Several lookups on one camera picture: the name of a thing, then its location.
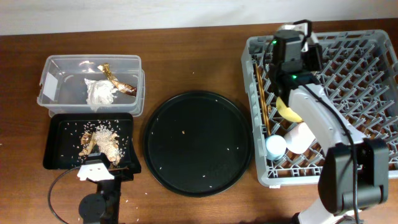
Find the yellow bowl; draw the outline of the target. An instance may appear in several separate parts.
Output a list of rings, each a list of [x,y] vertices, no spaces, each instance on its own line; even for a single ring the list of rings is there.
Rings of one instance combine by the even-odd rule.
[[[285,105],[285,103],[279,96],[276,100],[276,109],[281,117],[283,117],[287,121],[293,123],[301,123],[303,121],[303,119],[296,112],[294,112],[290,107]]]

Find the white napkin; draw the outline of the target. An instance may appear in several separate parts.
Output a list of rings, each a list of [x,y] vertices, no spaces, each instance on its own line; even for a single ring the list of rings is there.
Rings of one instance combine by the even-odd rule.
[[[97,112],[102,105],[110,105],[113,103],[116,96],[114,95],[118,89],[109,80],[89,80],[85,79],[87,86],[86,102],[90,108]]]

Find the pink cup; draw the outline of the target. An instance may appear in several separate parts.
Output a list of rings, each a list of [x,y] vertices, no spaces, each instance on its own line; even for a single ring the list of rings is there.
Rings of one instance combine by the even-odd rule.
[[[306,123],[302,122],[291,129],[284,139],[287,149],[295,154],[303,154],[314,142],[315,136]]]

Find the blue cup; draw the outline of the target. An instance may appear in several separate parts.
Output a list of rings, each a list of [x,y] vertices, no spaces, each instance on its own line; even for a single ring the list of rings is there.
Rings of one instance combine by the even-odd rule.
[[[272,135],[266,138],[265,147],[267,159],[270,161],[277,161],[285,154],[287,143],[282,136]]]

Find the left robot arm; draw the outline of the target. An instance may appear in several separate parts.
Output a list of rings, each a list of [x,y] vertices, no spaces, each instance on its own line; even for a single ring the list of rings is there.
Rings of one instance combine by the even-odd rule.
[[[96,192],[85,196],[79,204],[79,214],[84,223],[118,223],[121,185],[134,180],[141,173],[141,165],[132,142],[129,142],[121,159],[122,167],[110,169],[111,162],[105,154],[90,154],[78,171],[80,180],[96,184]]]

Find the gold foil wrapper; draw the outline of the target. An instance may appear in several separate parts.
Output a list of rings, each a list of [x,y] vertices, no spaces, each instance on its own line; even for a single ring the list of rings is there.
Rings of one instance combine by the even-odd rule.
[[[97,68],[105,74],[107,79],[122,93],[129,96],[136,96],[137,88],[126,83],[120,82],[111,72],[108,63],[98,65]]]

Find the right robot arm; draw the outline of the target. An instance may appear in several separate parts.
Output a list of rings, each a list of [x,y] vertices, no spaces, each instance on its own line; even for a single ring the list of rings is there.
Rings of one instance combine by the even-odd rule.
[[[276,95],[309,127],[326,154],[318,181],[319,198],[295,214],[295,223],[363,223],[359,212],[388,198],[389,148],[370,139],[333,106],[313,72],[321,69],[321,46],[302,49],[315,35],[278,30],[272,40],[268,76]]]

